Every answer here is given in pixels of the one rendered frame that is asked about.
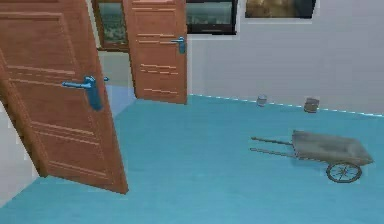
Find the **grey wooden wagon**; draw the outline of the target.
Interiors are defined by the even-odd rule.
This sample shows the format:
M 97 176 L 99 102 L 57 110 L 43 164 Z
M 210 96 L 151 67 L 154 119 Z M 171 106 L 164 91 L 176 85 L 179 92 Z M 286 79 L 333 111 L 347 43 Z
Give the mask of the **grey wooden wagon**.
M 352 183 L 362 175 L 361 167 L 374 162 L 371 155 L 354 138 L 294 130 L 290 142 L 252 137 L 252 140 L 291 146 L 293 153 L 251 148 L 251 151 L 326 162 L 326 174 L 335 183 Z

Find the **brown wooden room door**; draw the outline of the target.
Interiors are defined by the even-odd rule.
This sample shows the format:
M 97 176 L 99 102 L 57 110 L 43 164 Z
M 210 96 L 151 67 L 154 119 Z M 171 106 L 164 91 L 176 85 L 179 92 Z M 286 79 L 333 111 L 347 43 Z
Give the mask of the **brown wooden room door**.
M 62 86 L 85 76 L 100 111 Z M 86 0 L 0 0 L 0 92 L 43 174 L 127 192 Z
M 187 102 L 186 0 L 127 0 L 126 25 L 135 95 Z M 186 51 L 173 40 L 183 36 Z

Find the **brown framed window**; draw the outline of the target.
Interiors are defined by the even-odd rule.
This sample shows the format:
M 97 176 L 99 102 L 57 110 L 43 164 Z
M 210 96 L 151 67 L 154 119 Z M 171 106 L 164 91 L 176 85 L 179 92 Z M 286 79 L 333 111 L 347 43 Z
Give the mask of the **brown framed window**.
M 123 0 L 91 0 L 100 50 L 127 52 L 129 41 Z

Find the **grey brown cylinder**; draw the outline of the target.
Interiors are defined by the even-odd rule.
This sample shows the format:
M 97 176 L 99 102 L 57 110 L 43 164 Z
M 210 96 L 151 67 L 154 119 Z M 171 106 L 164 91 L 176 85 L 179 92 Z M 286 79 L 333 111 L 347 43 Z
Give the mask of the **grey brown cylinder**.
M 307 113 L 316 113 L 319 107 L 319 100 L 316 98 L 307 98 L 304 104 L 304 111 Z

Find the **black framed wall picture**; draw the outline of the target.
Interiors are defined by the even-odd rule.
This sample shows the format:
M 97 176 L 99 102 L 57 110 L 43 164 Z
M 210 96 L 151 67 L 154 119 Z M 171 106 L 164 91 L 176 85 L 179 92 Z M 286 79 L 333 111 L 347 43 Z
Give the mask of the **black framed wall picture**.
M 317 0 L 247 0 L 246 18 L 311 19 Z

